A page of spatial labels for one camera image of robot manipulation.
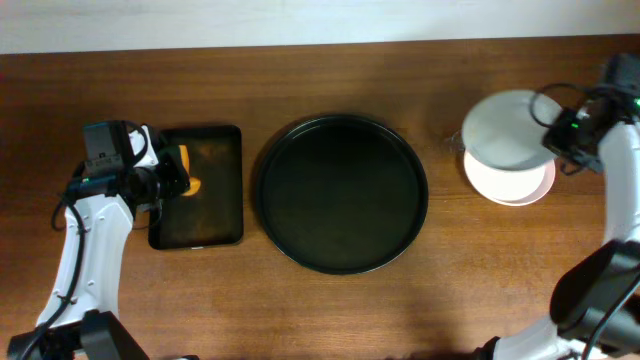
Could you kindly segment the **rectangular black tray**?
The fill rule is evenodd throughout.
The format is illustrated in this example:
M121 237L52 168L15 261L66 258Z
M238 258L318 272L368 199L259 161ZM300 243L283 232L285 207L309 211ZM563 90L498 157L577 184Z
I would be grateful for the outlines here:
M156 250L224 246L243 236L242 136L234 125L167 129L172 145L187 149L198 191L165 201L151 212L148 242Z

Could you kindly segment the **green yellow sponge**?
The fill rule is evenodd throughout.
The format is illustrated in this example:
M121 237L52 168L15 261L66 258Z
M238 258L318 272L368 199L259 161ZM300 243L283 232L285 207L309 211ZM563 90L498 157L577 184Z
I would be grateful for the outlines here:
M180 151L180 160L181 160L181 164L182 167L184 168L186 175L187 175L187 179L188 179L188 186L186 188L186 190L182 193L183 197L190 197L193 196L195 194L197 194L201 188L201 180L193 177L191 175L190 172L190 158L189 158L189 153L188 153L188 149L185 145L180 145L179 146L179 151Z

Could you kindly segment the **round black tray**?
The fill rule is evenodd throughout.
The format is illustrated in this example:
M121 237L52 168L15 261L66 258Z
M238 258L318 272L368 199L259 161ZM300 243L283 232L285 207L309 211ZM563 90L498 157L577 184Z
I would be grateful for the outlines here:
M422 163L391 128L330 114L292 125L257 165L254 211L274 245L331 275L387 265L417 238L429 207Z

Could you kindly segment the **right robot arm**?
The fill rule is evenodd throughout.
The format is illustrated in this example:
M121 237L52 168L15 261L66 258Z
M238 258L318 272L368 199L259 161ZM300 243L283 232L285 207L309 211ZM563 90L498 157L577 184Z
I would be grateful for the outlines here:
M561 277L541 320L495 337L475 359L606 359L639 351L639 93L585 88L576 108L542 90L500 92L462 125L465 157L496 172L543 168L555 159L605 177L600 247Z

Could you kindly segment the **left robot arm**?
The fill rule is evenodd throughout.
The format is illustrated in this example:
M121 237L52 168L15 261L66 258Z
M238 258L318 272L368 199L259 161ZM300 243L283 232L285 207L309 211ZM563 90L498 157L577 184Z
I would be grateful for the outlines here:
M124 248L138 211L196 191L184 145L148 125L106 121L83 129L87 158L54 212L65 242L48 302L33 331L11 338L10 359L144 359L119 320Z

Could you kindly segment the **white pink plate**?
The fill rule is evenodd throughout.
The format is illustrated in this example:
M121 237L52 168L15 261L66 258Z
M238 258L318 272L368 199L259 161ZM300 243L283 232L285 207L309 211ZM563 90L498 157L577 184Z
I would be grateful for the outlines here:
M543 198L551 190L556 175L554 161L529 170L507 171L482 164L468 151L463 156L463 168L480 195L512 207L530 205Z

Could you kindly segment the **pale green plate top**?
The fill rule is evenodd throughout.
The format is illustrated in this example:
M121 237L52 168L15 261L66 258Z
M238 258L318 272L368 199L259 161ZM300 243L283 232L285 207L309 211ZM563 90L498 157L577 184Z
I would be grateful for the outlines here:
M561 110L554 100L531 90L499 92L468 112L462 141L474 158L489 167L533 169L556 158L542 145L542 138Z

